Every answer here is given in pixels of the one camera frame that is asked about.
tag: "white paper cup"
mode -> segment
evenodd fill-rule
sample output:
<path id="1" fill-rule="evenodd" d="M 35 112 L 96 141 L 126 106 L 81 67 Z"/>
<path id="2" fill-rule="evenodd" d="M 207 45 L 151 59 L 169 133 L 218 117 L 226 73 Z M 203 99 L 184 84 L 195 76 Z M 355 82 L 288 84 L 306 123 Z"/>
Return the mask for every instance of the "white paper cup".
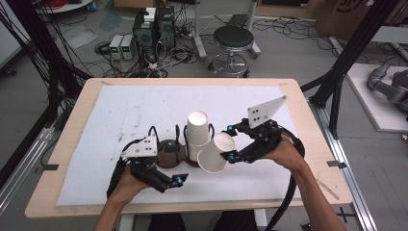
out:
<path id="1" fill-rule="evenodd" d="M 203 112 L 192 112 L 189 115 L 186 131 L 187 140 L 192 145 L 203 145 L 210 139 L 208 118 Z"/>
<path id="2" fill-rule="evenodd" d="M 205 144 L 193 145 L 189 143 L 190 160 L 197 162 L 198 153 L 204 148 Z"/>
<path id="3" fill-rule="evenodd" d="M 224 169 L 227 163 L 219 154 L 232 151 L 234 148 L 235 142 L 230 135 L 218 133 L 198 153 L 197 162 L 205 171 L 209 173 L 219 173 Z"/>

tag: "power supply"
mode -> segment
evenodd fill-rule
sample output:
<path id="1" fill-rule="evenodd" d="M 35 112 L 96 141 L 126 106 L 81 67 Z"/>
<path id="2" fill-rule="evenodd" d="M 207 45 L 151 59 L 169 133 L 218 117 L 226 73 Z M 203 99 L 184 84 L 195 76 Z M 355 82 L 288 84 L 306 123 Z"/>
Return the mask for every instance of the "power supply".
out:
<path id="1" fill-rule="evenodd" d="M 113 60 L 122 60 L 122 49 L 120 49 L 120 44 L 122 43 L 123 36 L 115 36 L 109 45 L 111 50 L 111 57 Z"/>
<path id="2" fill-rule="evenodd" d="M 120 44 L 122 49 L 123 59 L 133 60 L 136 53 L 135 39 L 132 35 L 126 35 L 123 37 L 122 43 Z"/>

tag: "gray floor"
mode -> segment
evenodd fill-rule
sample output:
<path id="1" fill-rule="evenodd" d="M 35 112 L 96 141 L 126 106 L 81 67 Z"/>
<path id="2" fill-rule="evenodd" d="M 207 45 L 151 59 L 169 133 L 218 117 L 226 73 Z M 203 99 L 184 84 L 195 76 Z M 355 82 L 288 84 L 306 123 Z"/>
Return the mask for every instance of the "gray floor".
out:
<path id="1" fill-rule="evenodd" d="M 114 33 L 130 32 L 132 20 L 121 19 L 120 15 L 128 13 L 116 13 L 110 10 L 110 4 L 102 2 L 96 13 L 88 13 L 78 10 L 59 15 L 60 22 L 69 23 L 87 18 L 84 22 L 75 25 L 84 25 L 92 30 L 97 39 L 89 44 L 75 49 L 82 62 L 101 60 L 93 52 L 94 46 L 101 41 L 109 40 Z M 227 6 L 217 8 L 215 12 L 211 5 L 203 5 L 201 19 L 202 27 L 217 20 L 211 15 L 220 15 L 223 21 L 228 21 L 228 13 L 245 13 L 247 1 L 241 0 L 235 3 L 238 7 L 233 12 Z M 211 23 L 208 30 L 202 34 L 211 34 L 213 30 L 222 25 L 219 22 Z M 257 60 L 244 53 L 249 61 L 251 78 L 293 78 L 299 85 L 306 84 L 325 72 L 327 72 L 336 57 L 332 54 L 329 44 L 316 39 L 292 39 L 276 33 L 272 28 L 264 31 L 254 28 L 253 34 L 256 42 L 262 50 L 262 55 Z M 203 37 L 203 42 L 209 58 L 204 62 L 194 64 L 179 64 L 168 71 L 168 77 L 211 77 L 207 65 L 215 53 L 221 50 L 212 44 L 211 37 Z M 382 60 L 393 56 L 379 52 L 375 45 L 366 51 L 367 57 L 379 57 Z M 0 167 L 13 154 L 31 126 L 38 119 L 47 105 L 46 87 L 41 82 L 36 70 L 24 54 L 17 55 L 11 62 L 17 70 L 16 76 L 0 76 Z M 108 66 L 101 64 L 104 71 Z M 94 76 L 102 76 L 99 66 L 89 68 Z M 305 93 L 306 96 L 313 94 L 313 90 Z M 378 230 L 406 230 L 408 224 L 408 183 L 405 175 L 408 173 L 407 144 L 402 142 L 398 133 L 377 132 L 370 122 L 355 92 L 347 81 L 344 82 L 341 110 L 339 115 L 339 136 L 351 168 L 357 178 L 361 191 L 366 199 L 370 212 Z M 30 219 L 24 216 L 25 207 L 31 197 L 39 174 L 34 169 L 27 176 L 12 201 L 8 204 L 4 213 L 0 216 L 0 230 L 90 230 L 96 222 L 95 217 L 89 218 L 58 218 L 58 219 Z M 351 206 L 343 206 L 345 213 L 353 213 Z M 210 220 L 206 214 L 185 215 L 188 227 L 191 230 L 206 230 L 194 226 L 198 220 L 204 218 Z M 308 219 L 303 208 L 291 208 L 277 225 L 279 230 L 301 230 L 299 224 L 307 223 Z M 347 218 L 349 230 L 360 230 L 355 218 Z"/>

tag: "human hand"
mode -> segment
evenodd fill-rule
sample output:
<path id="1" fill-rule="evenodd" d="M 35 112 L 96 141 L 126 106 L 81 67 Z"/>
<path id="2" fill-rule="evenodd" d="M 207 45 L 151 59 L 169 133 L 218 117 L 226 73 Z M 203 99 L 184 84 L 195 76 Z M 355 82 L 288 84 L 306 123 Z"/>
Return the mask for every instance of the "human hand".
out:
<path id="1" fill-rule="evenodd" d="M 270 159 L 291 172 L 300 171 L 303 167 L 307 166 L 307 163 L 287 136 L 282 136 L 282 141 L 278 147 L 265 155 L 263 159 Z"/>
<path id="2" fill-rule="evenodd" d="M 135 195 L 146 188 L 149 188 L 149 186 L 136 179 L 131 174 L 130 167 L 127 166 L 123 172 L 122 177 L 120 178 L 119 183 L 117 184 L 109 199 L 124 206 L 132 201 Z"/>

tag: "forearm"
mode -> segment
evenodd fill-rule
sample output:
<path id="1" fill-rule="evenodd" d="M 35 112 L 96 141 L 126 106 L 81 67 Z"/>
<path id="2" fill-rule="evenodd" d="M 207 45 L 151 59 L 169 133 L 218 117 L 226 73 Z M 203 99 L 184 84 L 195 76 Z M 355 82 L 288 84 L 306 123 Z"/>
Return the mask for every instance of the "forearm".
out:
<path id="1" fill-rule="evenodd" d="M 115 228 L 116 221 L 120 216 L 120 213 L 124 207 L 124 204 L 108 200 L 99 219 L 94 227 L 94 231 L 112 231 Z"/>
<path id="2" fill-rule="evenodd" d="M 333 208 L 324 197 L 309 166 L 293 172 L 313 230 L 346 230 Z"/>

